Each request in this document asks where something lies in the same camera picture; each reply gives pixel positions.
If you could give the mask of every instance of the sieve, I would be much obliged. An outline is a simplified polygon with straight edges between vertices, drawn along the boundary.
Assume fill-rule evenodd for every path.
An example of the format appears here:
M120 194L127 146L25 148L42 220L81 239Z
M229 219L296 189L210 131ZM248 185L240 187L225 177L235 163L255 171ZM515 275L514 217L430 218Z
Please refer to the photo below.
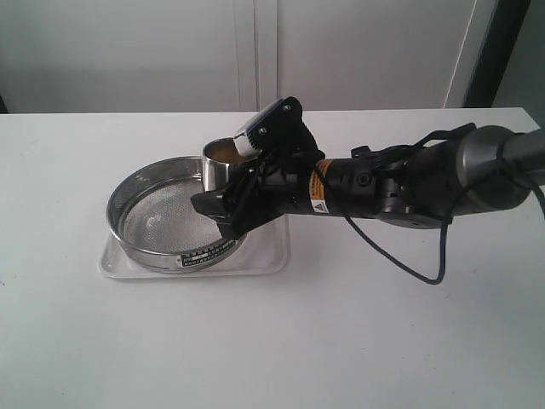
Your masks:
M238 248L244 237L223 239L215 222L193 209L202 174L202 158L171 158L136 171L116 188L106 219L128 257L178 274L215 264Z

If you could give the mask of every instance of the white table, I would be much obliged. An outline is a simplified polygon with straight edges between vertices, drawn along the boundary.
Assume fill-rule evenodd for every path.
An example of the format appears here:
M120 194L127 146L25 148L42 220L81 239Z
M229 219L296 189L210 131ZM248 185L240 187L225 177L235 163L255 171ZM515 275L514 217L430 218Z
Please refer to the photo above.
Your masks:
M439 287L341 219L292 216L292 257L261 277L97 273L106 201L128 174L197 155L249 113L0 116L0 407L543 407L545 225L534 198L457 219ZM521 109L307 112L330 157ZM360 222L436 274L438 233Z

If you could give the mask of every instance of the metal cup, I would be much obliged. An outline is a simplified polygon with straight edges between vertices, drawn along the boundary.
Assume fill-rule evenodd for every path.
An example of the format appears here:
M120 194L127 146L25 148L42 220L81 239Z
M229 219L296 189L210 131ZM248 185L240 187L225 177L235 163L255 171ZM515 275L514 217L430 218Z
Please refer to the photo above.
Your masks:
M247 162L235 147L233 138L216 139L203 149L203 187L205 192L224 187L232 174Z

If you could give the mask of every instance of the warning label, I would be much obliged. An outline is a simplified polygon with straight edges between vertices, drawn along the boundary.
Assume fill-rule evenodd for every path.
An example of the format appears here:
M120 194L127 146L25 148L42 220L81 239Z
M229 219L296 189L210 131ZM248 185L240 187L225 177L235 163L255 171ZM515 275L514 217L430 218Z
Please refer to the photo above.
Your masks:
M330 167L332 159L322 159L318 161L316 166L322 172L322 175L327 174L327 169ZM313 210L315 213L329 213L330 211L327 208L325 203L325 191L324 185L318 178L318 175L315 171L310 176L310 181L308 183L308 195L310 196L311 204L313 205Z

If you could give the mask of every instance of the white wall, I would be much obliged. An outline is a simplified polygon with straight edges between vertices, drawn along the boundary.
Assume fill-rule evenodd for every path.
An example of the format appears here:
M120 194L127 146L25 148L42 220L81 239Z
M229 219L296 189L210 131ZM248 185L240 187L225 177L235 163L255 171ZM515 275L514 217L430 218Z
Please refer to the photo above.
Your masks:
M545 2L534 0L497 91L496 107L523 107L545 126Z
M0 94L11 112L459 106L495 2L0 2Z

